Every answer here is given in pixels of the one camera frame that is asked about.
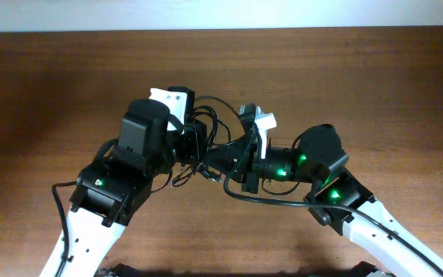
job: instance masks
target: black cable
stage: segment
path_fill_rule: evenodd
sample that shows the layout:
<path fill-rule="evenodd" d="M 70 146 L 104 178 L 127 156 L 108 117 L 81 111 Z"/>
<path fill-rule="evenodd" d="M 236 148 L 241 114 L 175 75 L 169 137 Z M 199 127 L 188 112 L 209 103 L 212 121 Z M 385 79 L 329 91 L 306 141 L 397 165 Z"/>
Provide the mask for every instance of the black cable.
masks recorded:
<path fill-rule="evenodd" d="M 266 192 L 270 195 L 289 195 L 290 193 L 294 192 L 297 189 L 297 187 L 300 185 L 300 182 L 298 182 L 291 189 L 289 189 L 286 192 L 272 192 L 272 191 L 265 188 L 265 181 L 266 181 L 266 179 L 262 179 L 261 189 L 263 190 L 263 192 Z"/>
<path fill-rule="evenodd" d="M 107 153 L 107 151 L 113 146 L 118 144 L 119 139 L 113 138 L 107 142 L 105 142 L 97 151 L 97 154 L 95 154 L 95 157 L 93 159 L 94 162 L 100 162 L 104 155 Z"/>
<path fill-rule="evenodd" d="M 394 231 L 390 230 L 389 228 L 382 225 L 377 220 L 373 219 L 370 215 L 367 215 L 366 213 L 362 211 L 358 211 L 357 209 L 350 208 L 346 205 L 331 205 L 331 204 L 321 204 L 321 203 L 310 203 L 310 202 L 296 202 L 296 201 L 286 201 L 286 200 L 277 200 L 277 199 L 263 199 L 259 197 L 253 197 L 253 196 L 247 196 L 247 195 L 241 195 L 236 192 L 233 192 L 228 187 L 228 182 L 233 175 L 233 173 L 238 170 L 240 167 L 240 164 L 243 163 L 242 159 L 248 154 L 249 149 L 251 148 L 253 135 L 251 135 L 251 138 L 248 141 L 247 147 L 244 150 L 244 153 L 242 154 L 241 158 L 235 163 L 234 167 L 230 172 L 227 173 L 225 176 L 225 179 L 223 181 L 223 190 L 225 193 L 235 199 L 254 202 L 254 203 L 262 203 L 262 204 L 268 204 L 268 205 L 284 205 L 284 206 L 292 206 L 292 207 L 302 207 L 302 208 L 324 208 L 324 209 L 341 209 L 346 212 L 355 213 L 356 215 L 361 216 L 362 218 L 368 220 L 373 225 L 380 228 L 380 230 L 384 231 L 386 234 L 390 235 L 393 239 L 397 239 L 402 245 L 404 245 L 406 248 L 410 249 L 413 253 L 415 253 L 420 259 L 422 259 L 424 262 L 426 262 L 429 266 L 431 266 L 436 272 L 438 272 L 443 277 L 443 270 L 436 265 L 432 260 L 430 260 L 426 255 L 421 253 L 419 250 L 417 250 L 413 245 L 411 245 L 409 242 L 406 242 L 403 238 L 399 236 L 399 234 L 395 233 Z"/>
<path fill-rule="evenodd" d="M 220 98 L 218 98 L 218 97 L 214 97 L 214 96 L 210 96 L 210 95 L 204 95 L 204 96 L 196 97 L 196 98 L 194 99 L 194 101 L 196 102 L 196 101 L 199 101 L 199 100 L 202 100 L 202 99 L 211 99 L 211 100 L 218 101 L 218 102 L 222 103 L 223 105 L 227 106 L 227 107 L 230 109 L 230 111 L 231 111 L 235 116 L 237 116 L 237 118 L 240 118 L 239 115 L 238 115 L 238 113 L 235 111 L 234 107 L 232 107 L 230 104 L 228 104 L 227 102 L 225 102 L 225 100 L 222 100 L 222 99 L 220 99 Z"/>
<path fill-rule="evenodd" d="M 294 152 L 295 151 L 295 146 L 297 145 L 298 140 L 301 138 L 301 136 L 304 135 L 304 133 L 301 133 L 300 135 L 298 135 L 298 137 L 293 141 L 293 143 L 291 144 L 291 151 Z"/>
<path fill-rule="evenodd" d="M 191 172 L 189 172 L 187 175 L 183 176 L 189 169 L 191 169 Z M 193 175 L 193 174 L 194 174 L 194 167 L 192 165 L 190 165 L 186 169 L 184 169 L 180 174 L 178 174 L 177 176 L 175 176 L 172 179 L 172 187 L 178 188 L 182 185 L 185 185 L 185 183 L 191 178 L 191 175 Z M 186 181 L 181 184 L 178 184 L 182 180 L 186 180 Z"/>
<path fill-rule="evenodd" d="M 233 141 L 231 141 L 231 142 L 227 142 L 227 143 L 222 143 L 222 144 L 217 144 L 217 143 L 215 143 L 214 146 L 218 146 L 218 147 L 220 147 L 220 146 L 230 146 L 230 145 L 234 145 L 235 143 L 240 142 L 243 138 L 244 138 L 244 136 L 242 136 L 242 137 L 240 137 L 240 138 L 237 138 L 236 140 L 233 140 Z"/>
<path fill-rule="evenodd" d="M 54 196 L 55 204 L 58 206 L 59 217 L 61 218 L 63 241 L 65 244 L 64 252 L 62 253 L 61 256 L 61 263 L 59 264 L 58 271 L 55 273 L 55 277 L 61 276 L 62 271 L 64 270 L 64 267 L 66 265 L 66 262 L 68 261 L 68 253 L 69 253 L 68 222 L 66 221 L 65 210 L 62 208 L 62 203 L 61 199 L 59 198 L 57 188 L 70 186 L 70 185 L 76 185 L 76 181 L 54 184 L 52 186 L 52 195 Z"/>
<path fill-rule="evenodd" d="M 172 179 L 172 169 L 170 169 L 170 172 L 168 173 L 168 178 L 167 178 L 167 182 L 165 182 L 165 184 L 163 185 L 163 186 L 161 186 L 160 188 L 158 188 L 158 189 L 153 189 L 152 190 L 152 192 L 151 192 L 151 194 L 154 194 L 155 192 L 159 192 L 159 191 L 161 191 L 162 189 L 164 189 L 168 184 L 169 184 L 169 182 L 170 182 L 170 180 Z"/>
<path fill-rule="evenodd" d="M 207 115 L 208 117 L 212 118 L 212 114 L 210 114 L 209 112 L 195 112 L 195 113 L 192 114 L 192 118 L 196 118 L 196 117 L 198 117 L 200 115 Z M 227 130 L 228 142 L 230 142 L 231 141 L 230 129 L 220 119 L 217 119 L 217 121 L 218 121 L 218 124 L 222 125 L 223 127 L 225 127 L 225 130 Z"/>
<path fill-rule="evenodd" d="M 211 145 L 214 143 L 213 141 L 215 140 L 215 136 L 218 133 L 218 118 L 216 116 L 215 110 L 210 106 L 200 105 L 199 107 L 194 108 L 192 111 L 196 112 L 199 109 L 204 109 L 211 114 L 213 126 L 212 126 L 212 131 L 210 132 L 210 134 L 208 136 L 208 147 L 211 147 Z"/>

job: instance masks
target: wood grain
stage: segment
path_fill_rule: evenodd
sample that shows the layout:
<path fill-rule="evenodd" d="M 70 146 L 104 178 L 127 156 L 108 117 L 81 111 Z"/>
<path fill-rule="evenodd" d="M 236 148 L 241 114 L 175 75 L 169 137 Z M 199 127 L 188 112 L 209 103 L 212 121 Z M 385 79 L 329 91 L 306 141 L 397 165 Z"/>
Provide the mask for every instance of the wood grain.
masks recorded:
<path fill-rule="evenodd" d="M 132 99 L 170 85 L 274 112 L 274 145 L 333 124 L 351 172 L 443 257 L 443 27 L 0 33 L 0 276 L 40 273 L 60 229 L 50 185 L 118 134 Z M 305 210 L 238 202 L 197 176 L 153 195 L 103 266 L 314 272 L 362 260 L 377 263 Z"/>

